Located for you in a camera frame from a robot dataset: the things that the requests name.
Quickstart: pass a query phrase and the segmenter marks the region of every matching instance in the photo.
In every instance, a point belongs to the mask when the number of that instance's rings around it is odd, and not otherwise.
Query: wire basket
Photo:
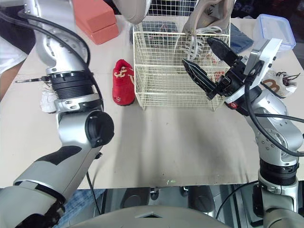
[[[195,5],[195,0],[152,0],[146,18],[134,26],[135,94],[142,108],[179,106],[215,110],[223,104],[219,95],[208,100],[181,62],[183,58],[191,58],[214,82],[229,69],[212,53],[206,39],[216,37],[229,45],[230,25],[222,35],[198,34],[197,48],[189,50],[193,38],[182,33],[182,29]]]

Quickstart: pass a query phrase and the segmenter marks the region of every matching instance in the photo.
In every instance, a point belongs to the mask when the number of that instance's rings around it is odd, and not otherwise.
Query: white table
[[[257,179],[259,157],[254,133],[236,111],[222,106],[204,108],[120,107],[112,101],[112,69],[123,58],[133,63],[129,25],[117,16],[120,35],[96,46],[91,71],[104,97],[105,111],[115,124],[115,136],[90,167],[95,188],[244,183]],[[232,19],[252,36],[253,19]],[[273,67],[290,74],[301,72],[299,87],[284,100],[289,114],[303,117],[304,71],[294,53],[277,59]],[[32,50],[16,79],[45,75],[46,66]],[[0,188],[12,182],[37,158],[61,146],[54,114],[41,112],[41,83],[15,84],[0,104]],[[296,123],[302,132],[304,125]],[[304,159],[297,176],[304,180]],[[88,188],[86,180],[80,188]]]

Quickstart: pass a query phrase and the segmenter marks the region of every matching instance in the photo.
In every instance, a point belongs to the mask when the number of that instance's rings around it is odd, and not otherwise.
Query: red sneaker
[[[112,97],[116,104],[122,106],[130,105],[135,100],[134,72],[123,59],[118,60],[113,69]]]

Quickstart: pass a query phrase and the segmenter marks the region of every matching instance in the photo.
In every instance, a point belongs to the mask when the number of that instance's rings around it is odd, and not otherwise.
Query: red box
[[[75,18],[90,32],[116,23],[113,9],[103,0],[73,0],[73,6]]]
[[[97,45],[103,44],[107,42],[108,40],[111,40],[118,36],[119,31],[116,24],[112,24],[110,26],[107,26],[101,30],[98,30],[96,32],[91,32],[88,28],[84,26],[83,23],[81,23],[80,20],[75,17],[77,26],[84,31],[84,33]]]

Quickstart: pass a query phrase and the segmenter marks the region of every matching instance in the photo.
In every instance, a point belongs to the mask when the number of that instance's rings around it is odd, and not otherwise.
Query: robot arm
[[[249,104],[255,114],[281,114],[287,115],[287,108],[283,102],[268,90],[261,90],[258,84],[265,76],[281,41],[278,39],[262,40],[255,45],[247,65],[242,57],[237,56],[221,40],[207,38],[214,54],[224,60],[231,68],[216,83],[213,83],[206,72],[198,65],[183,60],[186,71],[192,80],[198,84],[208,96],[213,99],[215,95],[226,97],[226,104],[245,116],[256,135],[260,157],[259,183],[254,187],[254,212],[264,218],[264,227],[280,228],[300,227],[304,223],[302,216],[298,215],[298,180],[296,170],[298,157],[292,156],[275,146],[269,137],[263,135],[249,117],[249,109],[244,93],[246,83],[250,83],[248,94]],[[273,117],[258,117],[264,129],[277,142],[293,151],[294,154],[303,143],[300,130],[290,121]]]
[[[57,22],[74,30],[71,2],[27,0],[28,14]],[[62,147],[31,164],[0,193],[0,227],[53,227],[64,213],[63,205],[85,177],[103,145],[114,135],[111,117],[103,112],[102,98],[94,92],[93,74],[84,68],[89,53],[71,34],[45,24],[41,28],[66,42],[78,55],[36,32],[36,46],[58,100],[57,125]]]

